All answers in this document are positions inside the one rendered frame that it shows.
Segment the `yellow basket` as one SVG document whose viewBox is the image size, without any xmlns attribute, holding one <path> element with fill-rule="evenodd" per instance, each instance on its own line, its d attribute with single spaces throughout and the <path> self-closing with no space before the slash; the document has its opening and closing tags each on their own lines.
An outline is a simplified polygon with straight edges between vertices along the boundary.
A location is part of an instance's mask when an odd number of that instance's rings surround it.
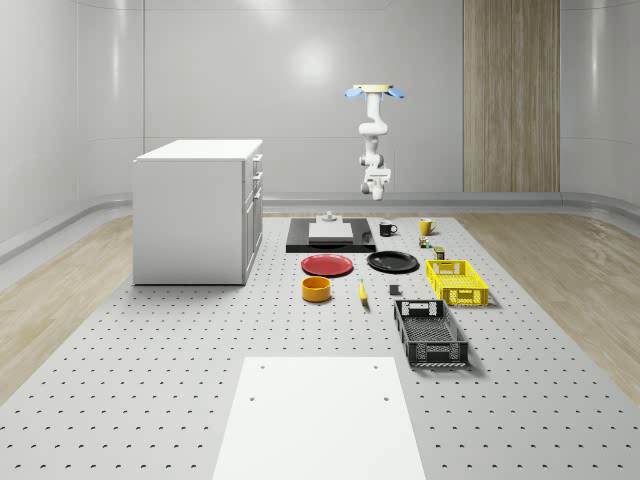
<svg viewBox="0 0 640 480">
<path fill-rule="evenodd" d="M 489 288 L 466 260 L 428 260 L 426 277 L 449 305 L 487 305 Z"/>
</svg>

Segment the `black plate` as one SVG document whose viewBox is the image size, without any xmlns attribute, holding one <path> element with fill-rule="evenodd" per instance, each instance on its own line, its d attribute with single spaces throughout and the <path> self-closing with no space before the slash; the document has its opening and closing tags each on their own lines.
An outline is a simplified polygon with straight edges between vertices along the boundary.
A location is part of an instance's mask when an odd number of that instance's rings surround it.
<svg viewBox="0 0 640 480">
<path fill-rule="evenodd" d="M 418 260 L 399 251 L 377 251 L 367 257 L 368 265 L 380 272 L 391 274 L 411 273 L 419 269 Z"/>
</svg>

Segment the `dark grey basket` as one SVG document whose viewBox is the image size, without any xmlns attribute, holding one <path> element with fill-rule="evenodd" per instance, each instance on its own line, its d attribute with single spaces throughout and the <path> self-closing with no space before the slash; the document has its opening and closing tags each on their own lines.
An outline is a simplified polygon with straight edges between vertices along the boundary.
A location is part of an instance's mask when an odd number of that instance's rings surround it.
<svg viewBox="0 0 640 480">
<path fill-rule="evenodd" d="M 468 340 L 442 300 L 396 300 L 394 316 L 406 357 L 416 365 L 465 365 Z"/>
</svg>

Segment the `yellow bowl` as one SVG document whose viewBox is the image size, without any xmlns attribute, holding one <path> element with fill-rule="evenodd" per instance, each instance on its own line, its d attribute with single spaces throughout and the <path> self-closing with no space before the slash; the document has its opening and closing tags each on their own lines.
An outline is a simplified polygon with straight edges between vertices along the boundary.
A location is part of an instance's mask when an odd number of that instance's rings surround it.
<svg viewBox="0 0 640 480">
<path fill-rule="evenodd" d="M 331 281 L 322 276 L 310 276 L 302 281 L 302 298 L 308 302 L 321 303 L 331 297 Z"/>
</svg>

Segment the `white cabinet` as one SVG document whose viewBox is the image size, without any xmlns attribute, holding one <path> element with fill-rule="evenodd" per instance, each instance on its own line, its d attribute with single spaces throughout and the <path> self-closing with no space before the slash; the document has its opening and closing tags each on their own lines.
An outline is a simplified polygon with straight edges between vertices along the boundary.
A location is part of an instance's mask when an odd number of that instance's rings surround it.
<svg viewBox="0 0 640 480">
<path fill-rule="evenodd" d="M 262 237 L 262 140 L 176 140 L 133 163 L 133 281 L 247 282 Z"/>
</svg>

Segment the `black stove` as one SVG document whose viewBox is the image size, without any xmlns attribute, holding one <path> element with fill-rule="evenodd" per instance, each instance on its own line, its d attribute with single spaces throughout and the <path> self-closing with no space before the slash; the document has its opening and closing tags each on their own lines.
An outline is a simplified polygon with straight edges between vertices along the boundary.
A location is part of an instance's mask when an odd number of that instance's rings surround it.
<svg viewBox="0 0 640 480">
<path fill-rule="evenodd" d="M 373 253 L 376 245 L 366 218 L 341 215 L 292 218 L 287 253 Z"/>
</svg>

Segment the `red plate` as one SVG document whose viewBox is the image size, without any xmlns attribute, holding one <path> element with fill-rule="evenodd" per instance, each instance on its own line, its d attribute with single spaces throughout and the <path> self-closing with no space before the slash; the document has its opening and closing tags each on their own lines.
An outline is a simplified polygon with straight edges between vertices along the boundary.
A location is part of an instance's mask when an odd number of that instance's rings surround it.
<svg viewBox="0 0 640 480">
<path fill-rule="evenodd" d="M 301 268 L 309 275 L 337 277 L 349 274 L 353 270 L 353 263 L 342 255 L 317 254 L 304 258 Z"/>
</svg>

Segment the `white board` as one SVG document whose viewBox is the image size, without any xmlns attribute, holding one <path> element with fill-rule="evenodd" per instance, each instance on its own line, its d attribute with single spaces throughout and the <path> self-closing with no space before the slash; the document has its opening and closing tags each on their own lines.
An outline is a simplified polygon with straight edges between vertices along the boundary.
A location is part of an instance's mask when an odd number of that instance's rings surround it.
<svg viewBox="0 0 640 480">
<path fill-rule="evenodd" d="M 246 358 L 213 480 L 425 480 L 394 359 Z"/>
</svg>

